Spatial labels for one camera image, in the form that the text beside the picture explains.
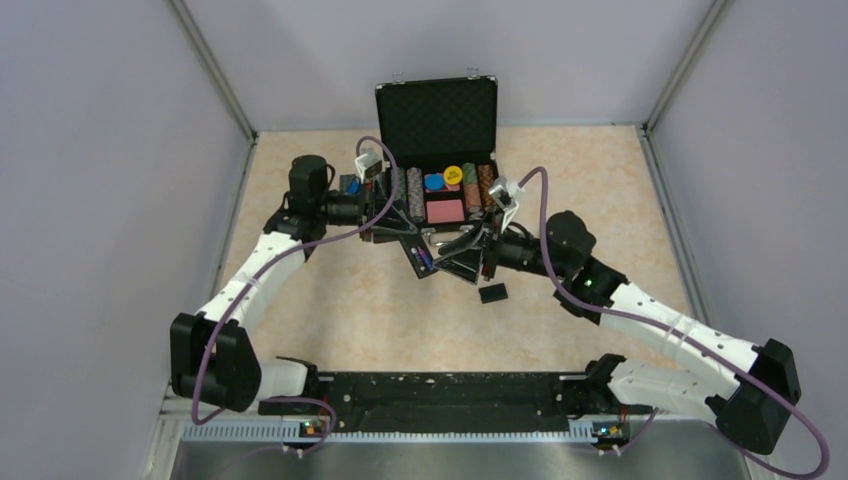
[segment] blue poker chip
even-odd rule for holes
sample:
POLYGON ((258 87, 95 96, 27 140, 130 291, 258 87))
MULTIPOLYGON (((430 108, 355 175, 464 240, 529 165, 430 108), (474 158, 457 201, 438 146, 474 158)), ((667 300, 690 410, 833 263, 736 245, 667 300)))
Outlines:
POLYGON ((427 190, 441 190, 445 186, 445 179, 438 173, 424 177, 424 186, 427 190))
POLYGON ((356 195, 359 193, 359 179, 354 178, 350 185, 347 186, 347 191, 345 192, 348 195, 356 195))

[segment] gray wall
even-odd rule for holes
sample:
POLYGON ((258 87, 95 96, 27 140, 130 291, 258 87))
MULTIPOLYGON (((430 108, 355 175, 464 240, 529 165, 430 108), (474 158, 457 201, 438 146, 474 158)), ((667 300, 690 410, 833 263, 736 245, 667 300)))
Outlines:
MULTIPOLYGON (((656 132, 713 320, 795 351, 800 406, 848 460, 848 3, 739 1, 656 132)), ((818 459, 798 422, 780 452, 818 459)))
POLYGON ((643 121, 710 0, 188 0, 259 130, 374 126, 373 88, 501 80, 506 124, 643 121))
POLYGON ((0 478, 136 478, 246 142, 164 1, 0 11, 0 478))

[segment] open case lid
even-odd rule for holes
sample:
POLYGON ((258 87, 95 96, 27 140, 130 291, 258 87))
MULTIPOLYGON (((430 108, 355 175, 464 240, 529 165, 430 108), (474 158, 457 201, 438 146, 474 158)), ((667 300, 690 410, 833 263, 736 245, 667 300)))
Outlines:
POLYGON ((380 137, 401 167, 482 162, 495 151, 493 76, 377 85, 380 137))

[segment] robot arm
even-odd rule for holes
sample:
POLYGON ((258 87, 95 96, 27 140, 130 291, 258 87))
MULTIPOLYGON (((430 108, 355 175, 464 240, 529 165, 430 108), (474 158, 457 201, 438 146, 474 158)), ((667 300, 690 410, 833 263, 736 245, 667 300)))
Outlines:
MULTIPOLYGON (((253 253, 215 298, 196 314, 181 314, 173 322, 171 380, 175 394, 191 397, 203 347, 227 311, 232 314, 217 337, 215 354, 203 379, 203 402, 244 411, 256 398, 310 396, 316 391, 317 367, 288 358, 260 365, 249 335, 272 296, 308 261, 313 249, 288 255, 270 267, 269 260, 301 243, 323 238, 328 224, 361 226, 385 205, 387 196, 385 185, 377 180, 381 163, 376 155, 366 152, 357 158, 356 167, 359 191, 343 194, 329 190, 323 158, 307 155, 294 160, 289 172, 291 191, 266 223, 253 253), (251 293, 239 298, 237 294, 246 283, 252 284, 251 293)), ((419 278, 444 271, 477 283, 480 275, 493 278, 498 266, 547 275, 539 239, 508 228, 518 208, 519 192, 505 179, 496 182, 490 194, 500 208, 488 212, 472 230, 442 247, 441 256, 435 260, 405 214, 402 202, 360 237, 374 243, 399 241, 419 278)), ((647 366, 607 354, 587 367, 587 382, 608 392, 617 404, 649 405, 699 418, 716 425, 748 450, 771 453, 789 413, 762 391, 672 335, 672 330, 698 340, 794 405, 800 398, 800 388, 788 347, 775 340, 760 347, 733 338, 656 301, 591 255, 595 237, 573 212, 551 216, 545 230, 551 264, 567 291, 585 303, 646 316, 668 329, 584 310, 555 293, 566 310, 638 338, 685 369, 647 366)))
MULTIPOLYGON (((490 194, 500 210, 490 213, 455 245, 443 247, 439 253, 449 256, 440 257, 436 264, 473 283, 476 276, 469 278, 467 272, 476 265, 487 280, 494 277, 498 266, 547 276, 540 240, 507 228, 506 215, 514 215, 520 189, 506 179, 499 180, 490 194)), ((787 346, 773 339, 758 346, 734 338, 660 303, 591 255, 595 237, 573 212, 550 217, 545 233, 554 271, 562 286, 577 299, 595 307, 651 318, 664 328, 583 309, 555 292, 563 308, 601 327, 641 340, 684 369, 658 368, 608 354, 589 365, 590 381, 608 387, 621 404, 650 405, 689 415, 715 425, 752 452, 769 454, 774 450, 789 412, 683 338, 704 345, 795 405, 801 392, 793 354, 787 346), (674 331, 681 332, 683 338, 674 331)))

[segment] speckled floor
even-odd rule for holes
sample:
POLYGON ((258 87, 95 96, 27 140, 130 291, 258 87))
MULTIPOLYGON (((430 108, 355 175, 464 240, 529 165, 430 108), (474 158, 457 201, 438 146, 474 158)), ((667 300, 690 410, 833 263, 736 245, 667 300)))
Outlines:
MULTIPOLYGON (((378 132, 261 134, 225 279, 279 206, 291 160, 314 153, 352 173, 354 145, 365 134, 378 132)), ((515 180, 534 166, 547 167, 548 215, 575 211, 598 238, 596 257, 687 310, 633 127, 500 128, 497 152, 501 174, 515 180)), ((532 181, 516 218, 535 235, 539 194, 532 181)), ((327 234, 342 231, 330 227, 327 234)), ((481 305, 476 287, 449 275, 418 280, 397 244, 352 238, 316 250, 269 305, 251 340, 262 359, 301 358, 322 370, 582 370, 608 352, 673 365, 635 340, 571 316, 552 298, 546 278, 500 269, 496 280, 510 298, 481 305)))

